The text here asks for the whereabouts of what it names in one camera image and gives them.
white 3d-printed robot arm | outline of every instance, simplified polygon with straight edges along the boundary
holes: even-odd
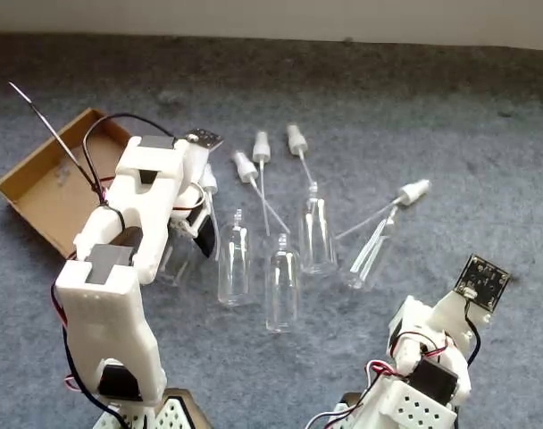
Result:
[[[332,427],[452,429],[457,407],[470,396],[468,366],[479,349],[464,357],[472,331],[478,335],[476,326],[489,323],[508,281],[509,273],[472,255],[454,290],[435,307],[407,297],[388,326],[396,373],[381,375],[360,406]]]
[[[162,400],[166,375],[145,319],[140,285],[155,279],[169,222],[192,238],[205,224],[210,210],[197,183],[209,152],[188,139],[131,138],[106,192],[107,206],[88,218],[74,240],[77,260],[67,261],[55,283],[80,379],[105,400],[142,409]],[[142,231],[138,248],[108,244],[129,227]],[[102,389],[109,366],[125,371],[122,377],[128,381],[120,382],[119,391]],[[125,397],[124,383],[136,384],[137,390]]]

black wire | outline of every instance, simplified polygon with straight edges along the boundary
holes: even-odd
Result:
[[[367,387],[366,391],[363,392],[363,394],[361,395],[361,397],[359,398],[359,400],[357,401],[357,403],[355,404],[353,409],[349,410],[349,412],[344,414],[343,416],[338,417],[335,420],[331,420],[330,422],[328,422],[323,427],[323,429],[328,429],[330,427],[333,427],[336,423],[340,422],[341,420],[345,420],[347,417],[349,417],[361,405],[361,402],[364,400],[365,396],[367,396],[367,394],[371,391],[373,386],[377,383],[377,381],[379,380],[381,374],[382,373],[377,374],[375,379],[372,381],[371,385],[369,387]]]
[[[114,411],[113,409],[110,409],[107,407],[104,403],[97,400],[91,392],[87,389],[85,384],[81,381],[81,377],[79,376],[79,373],[77,372],[77,368],[75,367],[75,362],[73,362],[73,357],[71,356],[71,351],[69,350],[69,346],[67,344],[67,330],[63,328],[63,344],[65,345],[65,355],[67,357],[67,363],[69,364],[69,369],[71,370],[71,374],[73,375],[73,379],[75,380],[75,383],[79,386],[81,392],[87,397],[87,399],[96,407],[103,410],[105,413],[110,414],[114,418],[117,419],[119,422],[119,425],[121,425],[122,429],[130,429],[129,425],[127,425],[127,422],[124,421],[122,416]]]
[[[458,413],[460,412],[460,407],[454,407],[454,412],[456,413],[456,420],[454,421],[454,429],[459,429],[459,427],[458,427]]]
[[[89,167],[89,170],[91,171],[91,174],[93,175],[93,181],[95,183],[95,193],[99,197],[99,203],[104,204],[106,203],[104,199],[104,192],[103,192],[103,184],[101,183],[99,179],[99,175],[96,172],[95,164],[93,163],[93,159],[91,158],[91,154],[89,153],[88,149],[88,138],[89,136],[96,130],[96,128],[101,125],[101,123],[105,121],[109,121],[110,119],[114,118],[133,118],[137,119],[142,122],[146,122],[149,125],[152,125],[159,131],[163,132],[167,136],[175,137],[174,134],[172,134],[170,131],[166,130],[163,126],[159,125],[158,123],[151,121],[150,119],[147,119],[143,116],[139,116],[137,114],[129,114],[126,112],[120,113],[120,114],[108,114],[106,116],[103,116],[102,118],[97,119],[95,122],[93,122],[93,125],[89,127],[87,132],[85,133],[85,136],[83,137],[83,155],[85,155],[85,159],[87,159],[87,164]]]
[[[108,208],[109,210],[113,210],[117,214],[117,216],[119,216],[119,221],[121,221],[121,232],[125,231],[127,226],[125,223],[125,216],[122,215],[121,210],[109,206],[109,203],[107,203],[106,201],[104,203],[101,203],[100,206]]]
[[[468,357],[468,366],[470,366],[472,362],[474,361],[474,359],[476,358],[476,356],[478,355],[478,352],[480,351],[480,347],[482,345],[482,338],[480,337],[480,334],[478,333],[478,329],[476,328],[476,325],[468,317],[468,310],[470,310],[470,300],[466,301],[466,306],[464,307],[464,319],[466,320],[466,323],[468,323],[468,326],[470,326],[472,333],[476,337],[476,345],[474,346],[474,350],[472,351],[472,354],[470,355],[470,357]]]
[[[88,182],[89,186],[91,187],[91,189],[93,191],[96,192],[96,188],[95,188],[95,183],[91,180],[91,178],[89,177],[87,171],[85,171],[85,169],[81,166],[81,164],[79,163],[79,160],[77,159],[77,157],[71,152],[71,150],[69,149],[69,147],[65,144],[65,142],[63,141],[63,139],[61,138],[61,136],[57,133],[57,131],[55,131],[53,125],[51,124],[51,122],[49,122],[46,118],[46,116],[44,114],[41,113],[41,111],[39,110],[39,108],[35,105],[35,103],[33,101],[31,101],[29,99],[29,97],[27,97],[23,91],[21,91],[21,89],[19,89],[13,82],[8,82],[13,89],[15,89],[17,91],[17,93],[28,103],[29,107],[31,108],[31,110],[33,110],[34,114],[36,114],[39,118],[39,120],[46,126],[46,128],[49,130],[49,132],[51,133],[52,136],[54,136],[54,139],[57,141],[57,143],[59,143],[59,146],[61,146],[61,148],[63,149],[63,152],[65,152],[65,154],[69,157],[69,159],[71,159],[71,161],[73,162],[73,164],[75,164],[75,166],[77,167],[77,169],[81,172],[81,174],[83,175],[83,177],[85,178],[85,180]]]
[[[431,342],[432,345],[434,346],[434,350],[431,350],[430,352],[436,351],[436,350],[440,349],[440,347],[438,346],[438,344],[437,344],[436,342],[434,342],[434,341],[432,340],[432,338],[429,337],[428,335],[425,335],[425,334],[423,334],[423,333],[421,333],[421,332],[417,332],[417,331],[402,331],[402,332],[401,332],[400,334],[398,334],[397,337],[393,340],[392,344],[390,345],[390,349],[389,349],[389,351],[388,351],[390,357],[393,358],[393,359],[395,358],[395,357],[393,356],[393,354],[394,354],[394,352],[395,352],[395,347],[396,347],[397,344],[398,344],[398,340],[400,340],[400,338],[401,338],[403,335],[419,335],[419,336],[425,338],[426,340],[428,340],[429,342]]]

cardboard tray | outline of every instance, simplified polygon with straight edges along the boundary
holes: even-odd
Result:
[[[85,132],[104,115],[87,109],[59,131],[65,144],[87,170],[81,141]],[[104,122],[88,146],[100,177],[114,170],[130,134],[112,121]],[[75,164],[51,138],[0,179],[0,192],[10,205],[64,257],[73,250],[98,199]]]

clear plastic bottle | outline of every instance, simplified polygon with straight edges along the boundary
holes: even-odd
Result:
[[[300,308],[299,255],[281,234],[265,269],[265,327],[271,332],[292,332]]]
[[[376,222],[374,230],[369,229],[355,243],[343,273],[345,283],[350,288],[372,287],[388,262],[388,250],[396,230],[397,210],[394,206],[387,216]]]
[[[244,225],[240,208],[234,214],[234,222],[222,228],[220,246],[218,300],[226,307],[252,303],[252,252],[248,229]]]
[[[173,287],[182,286],[193,269],[205,259],[201,253],[189,236],[169,227],[166,247],[158,265],[157,278],[160,282]]]
[[[304,273],[326,275],[337,270],[325,199],[318,195],[317,183],[309,187],[299,220],[299,251]]]

perforated white plate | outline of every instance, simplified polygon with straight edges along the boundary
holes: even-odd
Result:
[[[117,410],[131,429],[142,429],[144,416],[124,414],[122,408]],[[93,429],[121,429],[119,422],[113,416],[103,413],[96,421]],[[167,400],[163,409],[156,415],[155,424],[147,425],[146,429],[191,429],[190,422],[179,400]]]
[[[450,429],[456,413],[401,381],[394,381],[380,413],[406,429]]]

